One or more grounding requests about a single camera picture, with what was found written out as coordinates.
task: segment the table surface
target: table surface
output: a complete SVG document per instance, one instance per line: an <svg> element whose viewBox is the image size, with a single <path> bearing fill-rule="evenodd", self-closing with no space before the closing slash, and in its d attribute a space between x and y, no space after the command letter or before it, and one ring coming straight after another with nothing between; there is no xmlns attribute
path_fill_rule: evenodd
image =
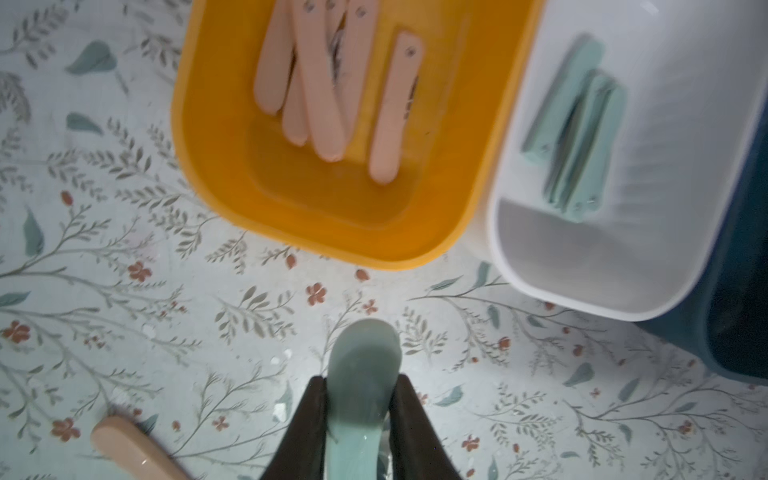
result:
<svg viewBox="0 0 768 480"><path fill-rule="evenodd" d="M400 334L463 478L764 478L768 395L460 246L382 273L195 197L168 111L191 0L0 2L0 478L127 478L109 412L194 478L259 478L351 322Z"/></svg>

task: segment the red flower print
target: red flower print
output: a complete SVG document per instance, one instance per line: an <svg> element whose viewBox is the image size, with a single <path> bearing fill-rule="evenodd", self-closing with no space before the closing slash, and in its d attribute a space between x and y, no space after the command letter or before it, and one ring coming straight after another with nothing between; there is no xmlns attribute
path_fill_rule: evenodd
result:
<svg viewBox="0 0 768 480"><path fill-rule="evenodd" d="M366 315L370 315L371 313L376 313L379 311L378 308L376 308L374 304L375 300L369 300L368 303L364 304L362 306L362 309L366 311Z"/></svg>
<svg viewBox="0 0 768 480"><path fill-rule="evenodd" d="M29 327L14 320L10 327L2 331L2 335L13 343L26 342L29 340Z"/></svg>
<svg viewBox="0 0 768 480"><path fill-rule="evenodd" d="M80 438L80 429L76 429L74 427L74 420L71 417L67 417L64 420L55 420L53 422L51 435L59 437L62 442L68 442L71 437Z"/></svg>
<svg viewBox="0 0 768 480"><path fill-rule="evenodd" d="M129 266L128 272L130 273L132 279L138 280L139 282L143 282L147 279L148 276L152 276L152 270L144 268L144 263L142 262L136 262Z"/></svg>
<svg viewBox="0 0 768 480"><path fill-rule="evenodd" d="M224 421L224 420L226 420L226 419L227 419L227 417L219 417L219 419L218 419L218 420L214 420L214 427L216 427L216 430L218 430L219 432L221 432L221 431L222 431L222 430L224 430L226 427L230 426L230 424L229 424L229 423L226 423L226 422Z"/></svg>
<svg viewBox="0 0 768 480"><path fill-rule="evenodd" d="M471 452L472 450L480 448L480 437L473 439L472 435L467 437L467 439L462 442L462 448L467 449L467 452Z"/></svg>
<svg viewBox="0 0 768 480"><path fill-rule="evenodd" d="M683 435L688 435L694 430L694 424L690 422L690 420L686 420L683 422L683 425L680 425L677 427L677 431L680 432Z"/></svg>
<svg viewBox="0 0 768 480"><path fill-rule="evenodd" d="M366 280L371 280L371 277L368 275L368 272L366 272L362 268L358 269L355 272L355 278L361 282L365 282Z"/></svg>
<svg viewBox="0 0 768 480"><path fill-rule="evenodd" d="M314 306L315 303L323 303L326 301L324 297L326 293L328 293L328 290L323 287L322 283L315 283L306 288L306 293L310 296L307 300L310 303L310 306Z"/></svg>
<svg viewBox="0 0 768 480"><path fill-rule="evenodd" d="M61 192L61 201L64 202L64 205L66 205L67 207L71 207L73 202L72 194L64 190L63 192Z"/></svg>

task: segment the leaf branch print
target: leaf branch print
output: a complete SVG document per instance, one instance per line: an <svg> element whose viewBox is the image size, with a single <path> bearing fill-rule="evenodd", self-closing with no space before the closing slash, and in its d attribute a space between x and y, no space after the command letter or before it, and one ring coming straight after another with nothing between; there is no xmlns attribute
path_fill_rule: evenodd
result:
<svg viewBox="0 0 768 480"><path fill-rule="evenodd" d="M51 178L70 184L73 188L88 194L89 197L97 202L107 200L106 195L104 195L104 189L97 187L96 182L88 178L80 170L78 161L83 156L82 152L70 149L49 154L44 162L26 161L25 164L45 166Z"/></svg>
<svg viewBox="0 0 768 480"><path fill-rule="evenodd" d="M237 305L219 300L222 308L214 322L221 332L219 338L226 340L227 345L232 344L240 327L245 333L253 330L260 338L269 335L270 338L285 339L288 334L296 335L293 322L287 322L281 316L285 313L293 315L293 309L288 306L293 294L290 291L280 293L276 303L272 304L269 292L254 296L255 292L255 286L249 288Z"/></svg>
<svg viewBox="0 0 768 480"><path fill-rule="evenodd" d="M407 349L404 355L415 355L424 352L427 355L427 362L432 364L432 355L442 353L445 342L448 341L448 332L433 334L429 329L427 319L406 307L402 314L402 324L399 320L395 321L395 327L402 335L402 347Z"/></svg>
<svg viewBox="0 0 768 480"><path fill-rule="evenodd" d="M254 413L264 412L266 409L264 408L265 405L263 404L258 405L255 408L248 407L249 400L247 397L245 399L235 400L232 403L229 403L229 401L232 401L233 397L239 396L240 394L248 394L248 393L252 394L254 391L258 391L263 382L276 383L278 378L284 372L285 372L285 366L283 365L275 373L272 373L268 376L262 376L262 369L260 366L257 366L253 375L248 380L240 384L236 384L231 379L224 378L222 375L219 375L216 373L210 373L207 377L205 384L198 390L198 393L200 395L200 405L196 411L197 425L195 426L192 433L189 434L189 436L186 437L186 439L182 442L181 446L179 446L173 453L171 453L170 456L172 458L198 458L201 460L205 460L207 462L217 463L220 465L240 465L240 466L249 466L254 468L262 468L263 467L262 465L252 464L251 462L253 460L266 458L272 455L272 453L268 453L268 454L262 453L265 447L263 442L261 442L257 446L256 453L252 455L248 455L248 457L245 458L244 460L240 460L237 462L225 461L225 460L216 458L215 456L211 456L211 454L223 452L223 451L229 451L230 449L235 449L243 445L249 445L250 443L264 440L266 438L269 438L272 435L277 434L278 432L282 432L285 428L287 428L286 425L278 426L272 429L267 429L261 435L257 435L256 437L253 437L251 439L240 440L238 438L234 442L231 442L226 445L216 447L213 449L201 450L198 452L188 452L188 453L184 452L184 449L187 447L190 441L193 438L195 438L195 435L197 435L200 429L202 429L205 425L208 425L211 419L213 418L218 418L221 416L224 416L226 418L226 415L232 412L242 413L245 416L249 416ZM223 387L222 393L220 394L219 399L214 401L215 397L212 391L214 389L220 388L220 386Z"/></svg>
<svg viewBox="0 0 768 480"><path fill-rule="evenodd" d="M171 67L174 72L179 69L181 46L175 45L174 40L158 33L144 29L144 40L141 41L141 56L160 63L162 68Z"/></svg>
<svg viewBox="0 0 768 480"><path fill-rule="evenodd" d="M54 419L38 403L39 395L37 390L34 388L28 390L26 387L26 385L28 385L29 379L34 375L33 372L13 369L5 365L3 362L0 362L0 371L5 374L5 376L8 378L8 381L11 383L11 386L13 386L22 400L22 406L8 414L8 418L11 420L17 419L22 414L25 415L22 427L16 433L16 438L21 440L24 438L24 435L26 435L27 439L32 444L32 450L29 453L35 453L35 451L38 449L38 444L42 440L42 437L36 430L41 426L41 423L37 418L42 417L49 423L53 422ZM10 406L11 405L9 403L0 401L0 407L9 408ZM36 415L33 413L33 410L37 412L39 417L36 417Z"/></svg>
<svg viewBox="0 0 768 480"><path fill-rule="evenodd" d="M555 480L563 467L542 458L529 458L529 450L515 453L515 462L507 466L504 480Z"/></svg>
<svg viewBox="0 0 768 480"><path fill-rule="evenodd" d="M53 270L30 270L32 267L38 266L46 260L70 253L89 253L97 259L104 256L109 257L110 255L117 256L120 254L135 256L137 254L136 248L125 246L125 238L132 227L125 227L123 235L117 239L109 240L106 246L65 249L64 246L71 242L89 243L97 235L109 228L110 220L88 222L85 214L89 210L90 206L79 207L78 209L70 208L69 221L66 224L61 224L61 237L56 246L48 253L41 252L38 255L34 255L30 260L27 260L21 266L13 270L0 273L0 279L14 276L47 277L50 279L62 280L71 286L83 286L99 295L107 308L119 308L125 311L132 319L145 318L161 321L170 318L173 313L185 313L186 308L180 305L177 301L181 293L181 287L165 298L157 298L144 294L144 291L146 290L153 290L164 286L164 282L141 285L141 282L125 283L122 280L118 280L112 284L102 284L79 276L70 275L66 273L66 266L55 268ZM40 236L40 241L42 242L42 232L39 232L39 227L37 235ZM124 263L116 260L117 257L112 258L112 268L114 269L117 267L118 272L124 273L121 271L121 266L123 266Z"/></svg>
<svg viewBox="0 0 768 480"><path fill-rule="evenodd" d="M128 129L113 118L107 121L107 129L118 140L123 151L115 154L111 151L94 151L86 154L87 162L95 167L114 175L115 180L140 180L139 187L118 189L115 197L150 212L150 222L167 233L180 236L176 252L182 259L196 252L203 242L204 227L209 222L220 217L211 213L205 204L189 189L187 184L178 177L178 163L173 152L172 143L166 139L159 127L152 125L147 134L152 140L157 154L165 160L165 165L178 177L177 181L168 182L158 173L152 173L152 157L145 154L143 146L139 145L136 137ZM214 252L206 255L210 262L220 262L224 259L234 263L235 272L245 271L245 256L247 244L246 231L240 230L240 236L228 240Z"/></svg>
<svg viewBox="0 0 768 480"><path fill-rule="evenodd" d="M0 71L0 113L8 108L13 110L17 123L28 124L32 118L21 78L17 74Z"/></svg>
<svg viewBox="0 0 768 480"><path fill-rule="evenodd" d="M235 273L242 275L245 273L245 254L248 250L248 244L243 241L246 231L240 234L238 238L232 238L224 242L215 252L206 255L205 260L215 263L223 262L224 259L231 259L235 264Z"/></svg>
<svg viewBox="0 0 768 480"><path fill-rule="evenodd" d="M513 333L516 339L526 339L535 347L535 354L529 363L531 373L535 374L539 368L546 368L550 374L554 374L556 366L564 366L566 362L561 358L564 351L565 338L562 335L568 335L571 331L581 336L584 341L588 355L594 355L598 351L614 360L610 349L610 342L598 339L597 334L603 334L605 329L595 329L588 326L574 325L562 322L558 319L566 313L579 314L571 310L562 309L555 313L536 313L524 310L510 303L503 303L490 300L481 296L488 289L495 286L507 286L508 284L500 281L501 277L496 277L490 282L488 278L488 267L481 263L478 268L478 279L468 290L456 294L441 293L453 287L460 278L444 280L438 283L424 296L411 298L409 301L438 300L450 305L457 312L459 318L465 325L467 335L465 337L466 348L462 351L462 358L454 365L454 371L463 368L467 362L472 360L473 349L477 349L483 358L490 359L494 364L506 365L505 347L500 347L498 342L492 342L488 339L488 325L498 329L501 318L501 311L507 311L511 318ZM485 308L487 318L468 308L467 304L479 304ZM557 328L560 333L552 334L550 328ZM579 356L581 350L575 350Z"/></svg>
<svg viewBox="0 0 768 480"><path fill-rule="evenodd" d="M516 435L526 435L534 439L539 450L554 448L552 428L558 420L531 411L533 406L544 401L545 394L536 392L521 396L509 391L507 384L497 387L498 399L491 413L474 413L480 419L493 423L491 433L499 445L510 445L510 430Z"/></svg>
<svg viewBox="0 0 768 480"><path fill-rule="evenodd" d="M48 36L58 30L67 21L68 16L69 10L58 4L42 11L35 10L13 29L12 44L8 48L0 49L0 55L23 53L27 63L37 69L40 61L46 61L56 53Z"/></svg>
<svg viewBox="0 0 768 480"><path fill-rule="evenodd" d="M198 350L202 345L200 340L179 339L176 336L170 340L158 339L154 336L149 336L139 329L135 329L131 326L123 325L122 323L112 319L100 316L98 315L99 312L100 309L97 307L79 307L77 309L60 313L38 313L0 307L0 314L60 323L61 325L64 325L70 329L73 340L92 339L94 334L101 339L107 339L110 337L114 339L124 339L122 335L115 334L113 330L109 330L105 326L109 325L115 329L119 329L133 336L136 336L137 338L142 338L143 340L149 341L168 355L172 356L178 364L185 366L187 363L184 360L184 357L194 352L195 350ZM38 339L38 343L42 344L41 338Z"/></svg>
<svg viewBox="0 0 768 480"><path fill-rule="evenodd" d="M261 266L267 265L269 262L277 260L281 257L283 259L287 259L293 251L298 251L298 249L295 249L290 245L285 245L283 248L265 250L264 255L261 257Z"/></svg>
<svg viewBox="0 0 768 480"><path fill-rule="evenodd" d="M641 466L653 472L654 478L685 478L701 470L701 462L707 462L707 458L708 465L704 471L712 472L713 476L719 476L718 472L722 468L730 468L741 462L732 448L718 446L712 440L712 435L724 436L728 430L742 429L758 441L763 437L763 428L754 426L753 422L738 419L726 408L710 407L701 412L699 402L691 401L691 397L696 398L701 392L716 392L728 399L731 407L736 408L741 415L755 415L768 409L765 397L754 399L754 392L749 390L728 392L715 384L716 376L707 376L695 386L679 392L672 400L662 402L665 397L672 395L674 389L690 385L690 368L693 363L677 358L676 350L672 350L668 356L660 353L654 355L654 360L664 368L639 399L630 400L631 392L627 393L625 386L619 394L619 402L603 412L589 414L582 406L566 403L578 421L576 435L588 442L587 454L592 465L599 466L603 458L609 465L616 461L623 464L624 461L617 435L606 431L603 425L616 428L617 433L622 434L629 444L636 424L651 425L663 442L662 449L655 449L641 463ZM663 406L654 412L653 406L659 403ZM695 448L686 446L694 439L698 439Z"/></svg>
<svg viewBox="0 0 768 480"><path fill-rule="evenodd" d="M11 160L20 148L20 140L18 128L10 127L0 141L0 213L5 211L5 204L8 203L8 198L3 194L6 187L16 187L22 193L32 191L26 175L19 173L18 165Z"/></svg>
<svg viewBox="0 0 768 480"><path fill-rule="evenodd" d="M324 375L328 369L326 364L326 357L333 349L333 344L336 343L338 334L341 333L349 325L349 316L352 313L360 313L360 307L362 305L362 292L357 292L355 296L344 294L344 311L339 314L335 322L328 317L323 317L323 325L325 326L326 338L323 344L323 350L319 351L314 347L310 347L310 351L320 362L320 375Z"/></svg>

